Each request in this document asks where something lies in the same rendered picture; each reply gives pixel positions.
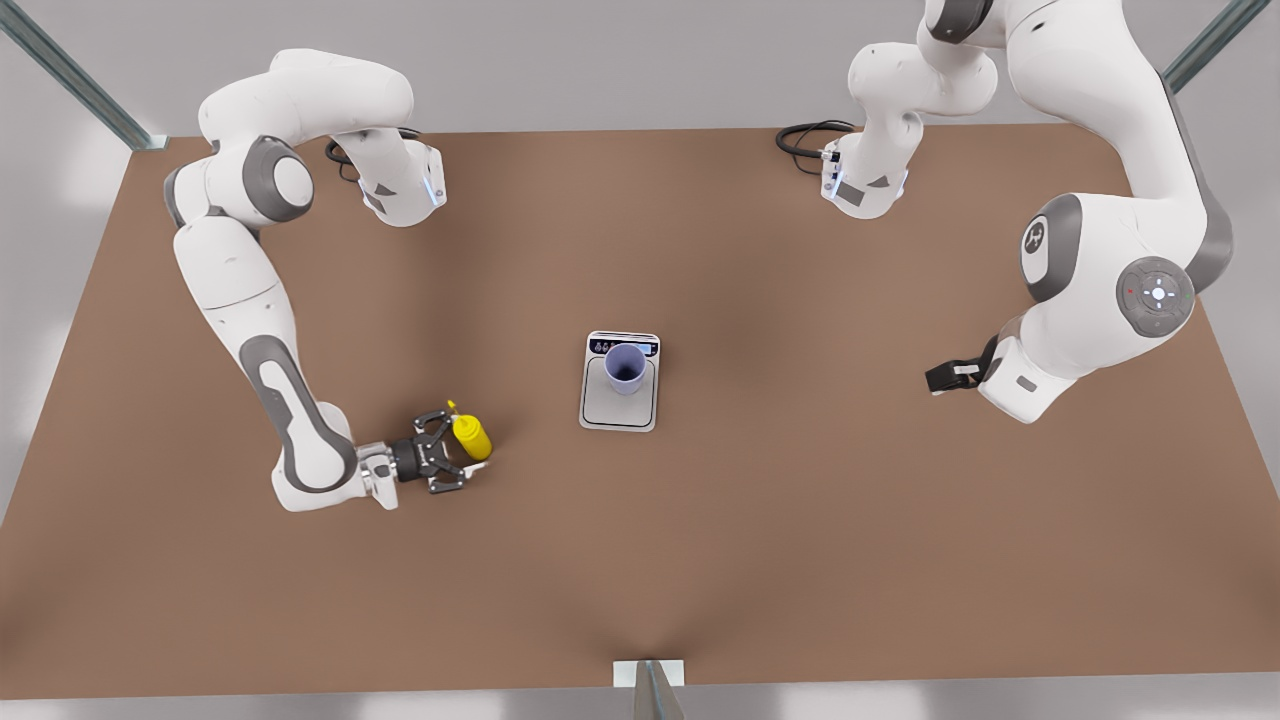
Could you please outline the lavender cup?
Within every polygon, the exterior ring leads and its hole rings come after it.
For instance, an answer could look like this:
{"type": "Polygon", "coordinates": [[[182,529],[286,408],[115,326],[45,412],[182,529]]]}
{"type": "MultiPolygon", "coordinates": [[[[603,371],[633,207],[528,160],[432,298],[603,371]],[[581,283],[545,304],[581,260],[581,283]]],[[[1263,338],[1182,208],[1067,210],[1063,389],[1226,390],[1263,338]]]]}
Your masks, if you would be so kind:
{"type": "Polygon", "coordinates": [[[604,357],[604,372],[614,392],[630,396],[640,389],[646,374],[645,348],[635,343],[611,346],[604,357]]]}

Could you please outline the grey kitchen scale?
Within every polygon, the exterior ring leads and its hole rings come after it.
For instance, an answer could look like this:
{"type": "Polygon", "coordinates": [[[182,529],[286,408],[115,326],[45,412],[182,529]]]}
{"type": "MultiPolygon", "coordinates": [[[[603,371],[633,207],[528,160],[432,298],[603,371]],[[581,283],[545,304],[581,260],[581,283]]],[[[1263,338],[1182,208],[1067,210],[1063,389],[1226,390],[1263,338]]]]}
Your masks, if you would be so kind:
{"type": "Polygon", "coordinates": [[[593,331],[588,334],[582,366],[579,423],[588,429],[649,432],[657,421],[660,366],[660,341],[654,334],[593,331]],[[634,346],[643,356],[644,369],[630,372],[627,380],[614,380],[612,368],[634,357],[616,354],[614,347],[634,346]]]}

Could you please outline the silver frame post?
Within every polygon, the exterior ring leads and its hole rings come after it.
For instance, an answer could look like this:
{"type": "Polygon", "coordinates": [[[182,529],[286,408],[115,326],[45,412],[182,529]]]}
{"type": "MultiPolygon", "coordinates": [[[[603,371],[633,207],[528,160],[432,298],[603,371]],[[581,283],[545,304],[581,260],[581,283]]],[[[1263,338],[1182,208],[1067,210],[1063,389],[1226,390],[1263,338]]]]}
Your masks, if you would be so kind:
{"type": "Polygon", "coordinates": [[[1229,0],[1162,73],[1172,94],[1181,92],[1272,0],[1229,0]]]}
{"type": "Polygon", "coordinates": [[[163,151],[169,137],[147,132],[15,0],[0,0],[0,29],[134,152],[163,151]]]}
{"type": "Polygon", "coordinates": [[[685,720],[675,694],[685,685],[684,660],[618,660],[612,670],[614,688],[634,689],[632,720],[685,720]]]}

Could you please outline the yellow sauce bottle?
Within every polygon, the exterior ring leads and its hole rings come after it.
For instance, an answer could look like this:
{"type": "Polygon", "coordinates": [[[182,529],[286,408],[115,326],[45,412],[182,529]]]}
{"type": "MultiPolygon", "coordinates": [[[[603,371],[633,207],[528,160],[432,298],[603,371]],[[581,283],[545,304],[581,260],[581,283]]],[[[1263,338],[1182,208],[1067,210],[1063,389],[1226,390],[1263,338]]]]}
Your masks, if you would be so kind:
{"type": "Polygon", "coordinates": [[[451,429],[463,451],[477,462],[486,461],[493,452],[493,443],[481,421],[471,414],[462,413],[453,401],[447,402],[451,429]]]}

